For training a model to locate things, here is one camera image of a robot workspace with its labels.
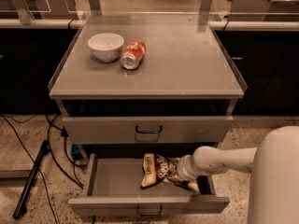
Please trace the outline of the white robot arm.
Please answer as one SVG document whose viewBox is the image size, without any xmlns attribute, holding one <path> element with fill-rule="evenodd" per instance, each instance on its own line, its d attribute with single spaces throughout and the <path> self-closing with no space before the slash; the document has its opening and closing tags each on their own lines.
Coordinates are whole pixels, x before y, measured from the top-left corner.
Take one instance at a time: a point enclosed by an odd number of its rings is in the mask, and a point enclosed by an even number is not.
<svg viewBox="0 0 299 224">
<path fill-rule="evenodd" d="M 270 132 L 258 147 L 199 147 L 179 160 L 178 176 L 250 173 L 248 224 L 299 224 L 299 127 Z"/>
</svg>

